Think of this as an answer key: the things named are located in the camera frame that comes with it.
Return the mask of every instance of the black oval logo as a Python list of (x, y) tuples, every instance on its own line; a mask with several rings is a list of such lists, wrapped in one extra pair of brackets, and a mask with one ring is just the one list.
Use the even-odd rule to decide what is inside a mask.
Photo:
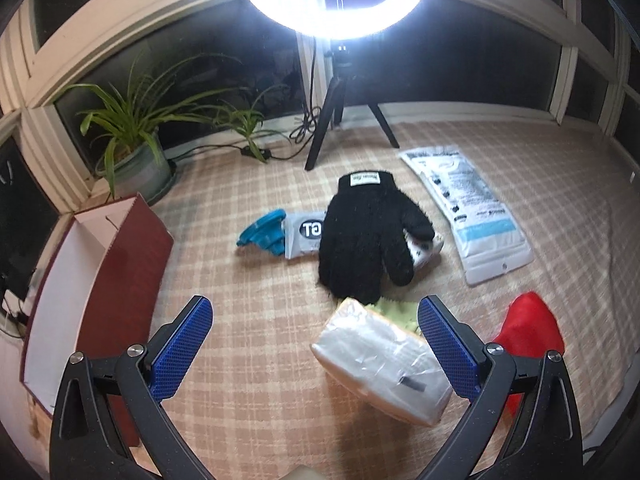
[(319, 240), (322, 237), (322, 221), (307, 220), (302, 222), (300, 234), (309, 240)]

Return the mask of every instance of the metal screw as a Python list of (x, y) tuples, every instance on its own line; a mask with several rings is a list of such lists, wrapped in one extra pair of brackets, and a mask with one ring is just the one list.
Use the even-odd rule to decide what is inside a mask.
[(127, 348), (127, 355), (129, 357), (138, 357), (144, 351), (145, 348), (142, 345), (131, 345), (129, 348)]
[(504, 354), (504, 348), (502, 348), (501, 345), (498, 345), (498, 343), (489, 343), (486, 346), (486, 351), (489, 352), (489, 354), (491, 354), (491, 355), (502, 355), (502, 354)]
[(560, 361), (562, 361), (562, 356), (560, 355), (560, 352), (557, 352), (556, 350), (551, 350), (547, 352), (546, 356), (549, 358), (551, 362), (554, 362), (554, 363), (559, 363)]
[(82, 352), (73, 352), (69, 356), (69, 362), (73, 365), (77, 365), (80, 361), (84, 359), (84, 354)]

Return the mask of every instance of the plaid tablecloth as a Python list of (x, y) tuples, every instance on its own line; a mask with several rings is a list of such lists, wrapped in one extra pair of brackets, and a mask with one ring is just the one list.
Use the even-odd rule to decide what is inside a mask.
[[(214, 303), (215, 322), (177, 395), (172, 421), (219, 479), (268, 480), (296, 465), (332, 479), (412, 479), (455, 427), (466, 401), (453, 397), (442, 423), (416, 428), (359, 401), (313, 358), (335, 303), (318, 285), (318, 262), (285, 261), (236, 249), (239, 233), (266, 212), (326, 208), (338, 178), (391, 171), (444, 235), (441, 259), (406, 290), (438, 294), (458, 319), (490, 340), (508, 304), (537, 291), (558, 318), (583, 433), (622, 387), (640, 346), (640, 201), (622, 170), (589, 134), (546, 124), (435, 123), (394, 127), (405, 149), (457, 144), (513, 212), (535, 261), (473, 288), (464, 280), (449, 227), (382, 132), (330, 132), (310, 173), (304, 156), (259, 164), (237, 152), (179, 169), (154, 209), (175, 237), (159, 295), (155, 331), (193, 294)], [(287, 155), (285, 142), (275, 148)], [(498, 426), (484, 464), (499, 448)]]

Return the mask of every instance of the red fabric object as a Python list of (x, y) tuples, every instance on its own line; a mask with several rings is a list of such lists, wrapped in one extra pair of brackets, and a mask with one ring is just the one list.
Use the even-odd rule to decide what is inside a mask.
[[(535, 292), (518, 296), (509, 306), (502, 330), (494, 342), (511, 355), (544, 357), (548, 350), (564, 354), (564, 340), (556, 318)], [(507, 409), (516, 414), (522, 395), (509, 396)]]

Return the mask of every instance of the light blue stripe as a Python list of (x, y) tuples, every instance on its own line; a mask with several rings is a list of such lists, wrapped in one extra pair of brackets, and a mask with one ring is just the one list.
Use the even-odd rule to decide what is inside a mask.
[(478, 224), (460, 231), (460, 239), (463, 242), (486, 238), (487, 236), (501, 235), (509, 231), (515, 231), (516, 226), (511, 220), (496, 220), (487, 224)]

